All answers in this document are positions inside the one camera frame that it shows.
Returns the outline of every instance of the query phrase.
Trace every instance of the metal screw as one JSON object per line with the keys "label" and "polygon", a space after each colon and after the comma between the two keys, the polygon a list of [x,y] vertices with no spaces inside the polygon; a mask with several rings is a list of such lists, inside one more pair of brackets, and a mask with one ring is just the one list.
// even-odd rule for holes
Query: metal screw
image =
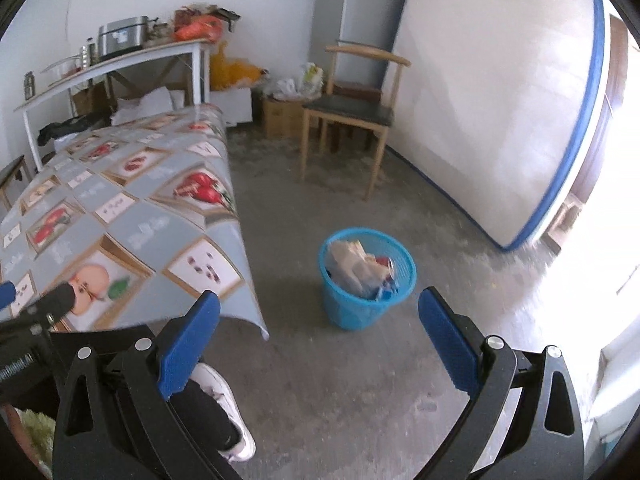
{"label": "metal screw", "polygon": [[91,349],[88,346],[83,346],[78,350],[78,359],[87,359],[91,355]]}
{"label": "metal screw", "polygon": [[549,348],[546,349],[546,352],[551,357],[555,357],[556,359],[558,359],[559,357],[562,357],[562,351],[557,346],[551,345]]}
{"label": "metal screw", "polygon": [[151,339],[148,337],[143,337],[142,339],[138,339],[136,341],[136,350],[149,350],[151,348]]}
{"label": "metal screw", "polygon": [[499,350],[504,347],[504,341],[497,335],[491,335],[486,339],[486,343],[494,350]]}

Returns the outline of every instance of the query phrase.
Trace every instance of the sneaker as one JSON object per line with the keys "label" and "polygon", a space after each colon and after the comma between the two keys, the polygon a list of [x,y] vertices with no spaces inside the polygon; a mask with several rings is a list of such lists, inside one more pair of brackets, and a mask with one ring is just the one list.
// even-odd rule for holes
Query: sneaker
{"label": "sneaker", "polygon": [[227,451],[220,451],[220,454],[229,462],[249,460],[255,454],[255,440],[242,420],[234,394],[227,382],[217,371],[204,363],[196,364],[191,372],[191,380],[197,382],[208,396],[216,399],[240,435],[240,442]]}

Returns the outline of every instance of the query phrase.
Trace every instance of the blue edge stripe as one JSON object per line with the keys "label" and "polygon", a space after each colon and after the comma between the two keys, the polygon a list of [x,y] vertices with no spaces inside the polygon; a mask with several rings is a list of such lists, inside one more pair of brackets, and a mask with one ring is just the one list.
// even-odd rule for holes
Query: blue edge stripe
{"label": "blue edge stripe", "polygon": [[542,218],[551,208],[552,203],[558,197],[558,193],[560,193],[560,189],[562,184],[566,181],[569,172],[575,162],[575,158],[578,155],[578,151],[582,145],[584,140],[584,136],[587,133],[587,127],[589,126],[589,122],[591,121],[591,116],[593,114],[593,109],[595,107],[596,97],[598,95],[598,88],[600,87],[600,78],[602,77],[602,66],[604,64],[604,4],[602,0],[593,0],[593,17],[594,17],[594,29],[593,29],[593,48],[591,50],[591,62],[589,66],[589,77],[587,79],[586,88],[584,91],[584,98],[582,99],[582,106],[580,107],[580,113],[578,114],[578,120],[575,123],[574,131],[569,139],[569,144],[562,156],[562,160],[558,166],[558,170],[554,175],[551,184],[547,188],[540,204],[536,208],[536,210],[529,218],[529,221],[524,225],[522,230],[518,233],[518,235],[514,238],[513,242],[511,242],[507,246],[502,246],[498,242],[496,242],[493,238],[491,238],[488,233],[474,220],[469,213],[465,211],[465,209],[449,194],[444,191],[438,184],[436,184],[433,180],[431,180],[428,176],[426,176],[421,170],[415,167],[415,165],[408,161],[404,156],[400,155],[396,150],[392,147],[387,146],[386,148],[393,153],[396,157],[404,160],[409,166],[411,166],[417,173],[423,177],[429,184],[431,184],[435,189],[441,192],[445,197],[451,201],[451,203],[456,206],[464,215],[469,218],[469,220],[480,229],[488,238],[493,242],[493,244],[498,247],[501,251],[510,252],[519,248],[527,238],[529,238],[533,231],[535,231],[536,227],[542,221]]}

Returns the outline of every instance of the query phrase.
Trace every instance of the white box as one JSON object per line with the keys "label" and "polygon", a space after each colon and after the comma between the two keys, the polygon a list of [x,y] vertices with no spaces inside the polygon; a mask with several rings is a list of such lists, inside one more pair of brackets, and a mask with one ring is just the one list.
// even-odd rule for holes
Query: white box
{"label": "white box", "polygon": [[250,88],[231,88],[222,92],[211,92],[210,102],[222,110],[227,126],[250,123],[254,120]]}

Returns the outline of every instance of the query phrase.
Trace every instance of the gray refrigerator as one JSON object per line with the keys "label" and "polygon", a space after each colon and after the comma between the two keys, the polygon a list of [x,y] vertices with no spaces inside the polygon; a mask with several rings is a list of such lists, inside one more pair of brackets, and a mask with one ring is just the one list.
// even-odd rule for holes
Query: gray refrigerator
{"label": "gray refrigerator", "polygon": [[[391,51],[405,0],[316,0],[309,61],[329,70],[324,51],[337,41],[376,46]],[[338,56],[336,81],[382,88],[386,62],[347,54]]]}

